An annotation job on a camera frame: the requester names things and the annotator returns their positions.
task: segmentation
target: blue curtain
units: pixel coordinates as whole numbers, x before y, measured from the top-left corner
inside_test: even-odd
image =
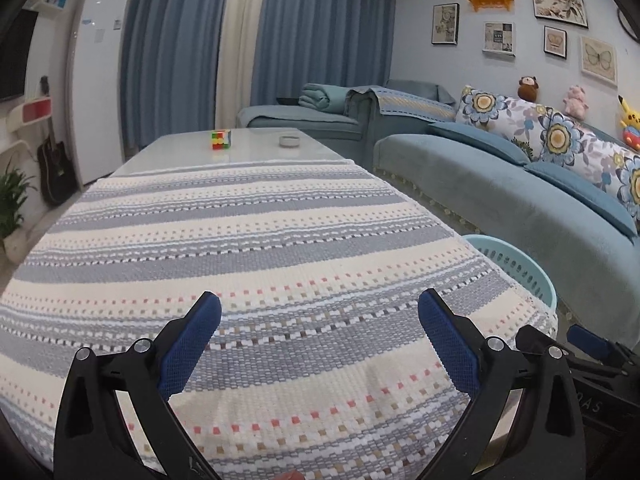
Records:
[[[395,8],[396,0],[264,0],[251,104],[297,97],[308,82],[383,85]]]
[[[131,0],[120,115],[126,146],[213,127],[225,0]]]

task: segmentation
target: white table top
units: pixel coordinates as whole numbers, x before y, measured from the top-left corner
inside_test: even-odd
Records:
[[[278,142],[283,135],[299,136],[300,146],[281,148]],[[295,128],[236,128],[231,130],[228,150],[211,148],[211,130],[160,137],[113,174],[122,176],[225,162],[340,159],[340,155]]]

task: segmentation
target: green plant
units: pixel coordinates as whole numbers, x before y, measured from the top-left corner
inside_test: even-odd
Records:
[[[13,168],[9,170],[11,161],[0,174],[0,238],[7,238],[24,221],[18,210],[27,200],[27,189],[35,189],[23,171]]]

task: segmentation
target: striped tablecloth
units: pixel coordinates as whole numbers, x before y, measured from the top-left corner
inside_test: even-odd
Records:
[[[468,401],[418,322],[436,288],[512,342],[557,319],[427,210],[350,161],[264,162],[97,182],[0,298],[0,406],[52,461],[80,346],[121,351],[219,295],[220,329],[170,400],[225,480],[413,479]],[[158,466],[130,404],[144,460]]]

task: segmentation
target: blue laundry basket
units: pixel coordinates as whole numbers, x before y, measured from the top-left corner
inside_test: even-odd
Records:
[[[554,284],[533,259],[498,238],[484,235],[467,235],[464,238],[531,294],[540,298],[549,309],[556,311],[558,297]]]

